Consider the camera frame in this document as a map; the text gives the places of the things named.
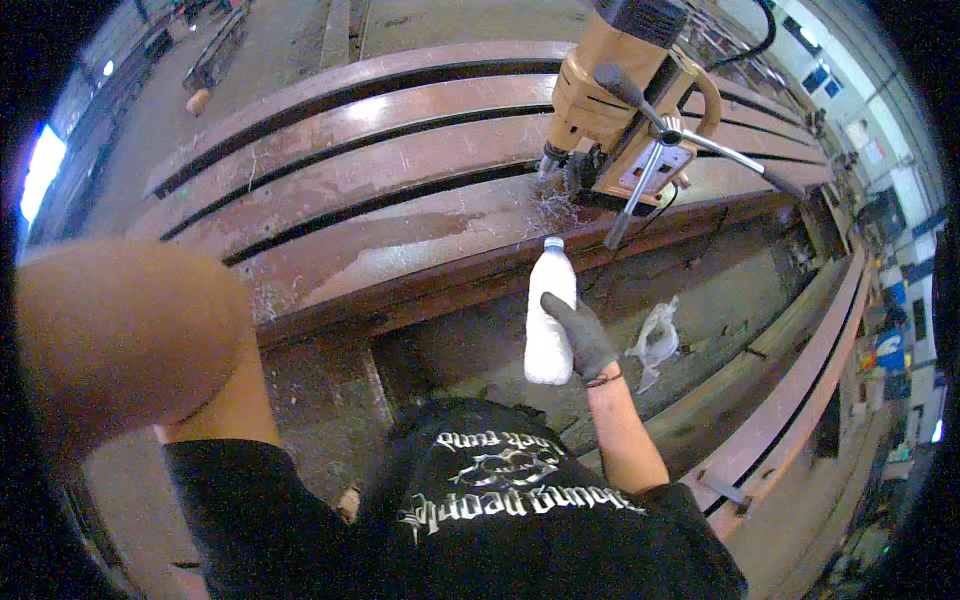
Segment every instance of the concrete floor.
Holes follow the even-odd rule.
[[[210,5],[197,31],[174,46],[128,113],[104,170],[102,190],[83,236],[102,239],[123,232],[152,206],[143,200],[150,170],[181,145],[227,115],[320,71],[320,49],[329,0],[257,0],[247,36],[224,79],[198,117],[184,108],[190,95],[180,81],[217,35],[223,17]]]
[[[85,225],[84,235],[104,238],[122,234],[150,208],[141,197],[144,181],[155,164],[235,110],[315,74],[327,5],[328,0],[254,2],[244,44],[204,113],[194,118],[183,108],[187,95],[180,79],[216,33],[216,24],[208,15],[203,16],[198,31],[159,63],[131,109],[106,169],[105,191]],[[372,57],[416,47],[491,39],[575,41],[583,29],[585,14],[583,3],[577,0],[372,0],[362,52],[364,57]],[[597,308],[621,348],[634,343],[646,311],[673,294],[681,297],[676,323],[682,343],[707,341],[703,351],[664,364],[655,387],[636,396],[644,418],[719,369],[773,321],[797,293],[797,276],[786,266],[782,246],[771,243],[761,228],[732,231],[717,240],[696,269],[682,268],[687,259],[702,250],[703,240],[693,240],[581,275],[584,300]],[[549,394],[556,396],[548,397],[543,389],[531,389],[522,382],[518,357],[522,353],[525,298],[521,296],[488,302],[378,340],[376,354],[384,376],[391,379],[389,385],[412,394],[429,390],[477,394],[495,384],[496,397],[510,403],[522,400],[546,410],[551,425],[566,429],[564,439],[568,444],[588,449],[592,424],[581,391],[567,386],[550,390]],[[728,335],[720,335],[727,325]],[[456,335],[443,335],[451,329]],[[327,502],[334,501],[350,483],[363,481],[376,467],[386,428],[382,415],[372,412],[369,399],[363,396],[362,369],[355,362],[339,360],[340,348],[313,342],[264,357],[268,391],[284,445],[294,456],[307,486]],[[628,382],[636,386],[636,361],[627,360],[625,365]],[[867,434],[854,438],[860,447],[868,447],[871,440]],[[856,450],[854,445],[847,448],[838,465],[845,465],[844,457],[853,456]],[[829,492],[846,481],[839,466],[832,478],[825,474],[832,468],[824,466],[818,466],[813,475],[805,474],[809,471],[804,471],[803,461],[798,461],[795,469],[799,474],[785,478],[786,483],[778,489],[778,497],[783,490],[782,501],[771,498],[761,507],[769,514],[758,512],[753,521],[757,526],[745,526],[732,541],[734,555],[755,586],[755,593],[761,594],[757,597],[798,597],[794,592],[803,588],[804,578],[791,575],[792,564],[807,561],[804,576],[816,571],[820,554],[803,547],[811,536],[826,539],[823,527],[832,526],[830,519],[840,518],[846,510],[841,507],[830,516],[829,509],[820,503],[841,497]],[[151,433],[138,432],[101,448],[85,471],[137,583],[150,597],[183,598],[168,566],[172,561],[194,560],[196,551],[183,527]],[[110,483],[116,481],[112,474],[119,471],[127,475],[124,482],[128,485]],[[810,496],[811,502],[805,502],[804,510],[799,511],[791,503],[810,486],[816,486],[822,495]],[[786,522],[791,516],[806,523],[783,529],[797,537],[798,543],[791,546],[793,554],[790,550],[776,557],[765,554],[763,549],[783,543],[785,535],[772,540],[772,527],[760,524]]]
[[[777,231],[775,224],[763,221],[731,228],[706,249],[694,269],[685,263],[704,252],[704,239],[578,275],[581,300],[596,311],[618,348],[632,347],[654,304],[675,294],[680,297],[674,323],[681,344],[704,343],[701,351],[662,363],[658,382],[635,394],[643,419],[717,372],[799,294],[797,274],[775,239]],[[556,388],[538,386],[523,376],[526,302],[525,292],[512,294],[378,340],[377,363],[394,401],[404,404],[410,401],[407,396],[428,394],[482,396],[494,386],[491,399],[545,411],[547,424],[565,431],[564,442],[575,454],[593,449],[583,387],[575,380]],[[631,389],[638,389],[640,363],[624,357],[621,367]]]

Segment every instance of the black t-shirt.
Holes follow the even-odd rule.
[[[737,598],[686,486],[630,495],[515,409],[446,400],[392,434],[346,526],[281,449],[166,446],[214,598]]]

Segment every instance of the drill handle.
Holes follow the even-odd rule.
[[[593,68],[593,79],[620,102],[630,107],[639,108],[643,116],[650,119],[658,130],[663,132],[667,129],[663,118],[657,114],[643,96],[643,91],[619,66],[612,62],[601,62]]]

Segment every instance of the window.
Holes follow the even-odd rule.
[[[830,98],[839,94],[841,89],[843,89],[843,85],[840,84],[840,82],[838,82],[836,79],[831,79],[827,82],[827,86],[824,87],[824,91]]]
[[[823,48],[820,46],[820,42],[817,41],[817,38],[813,35],[813,32],[801,27],[800,23],[793,20],[792,16],[788,16],[783,20],[783,29],[790,32],[790,34],[800,42],[800,45],[810,53],[811,57],[820,56],[820,52],[823,50]]]
[[[918,342],[926,339],[926,306],[923,298],[913,300],[913,331]]]
[[[804,79],[804,89],[807,93],[812,94],[824,84],[829,76],[829,67],[825,64],[818,65],[817,68],[813,69],[813,71],[806,76],[806,79]]]

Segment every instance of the black work glove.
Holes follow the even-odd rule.
[[[573,349],[573,370],[584,381],[596,379],[604,367],[620,357],[593,310],[577,302],[577,310],[550,292],[540,296],[540,306],[564,326]]]

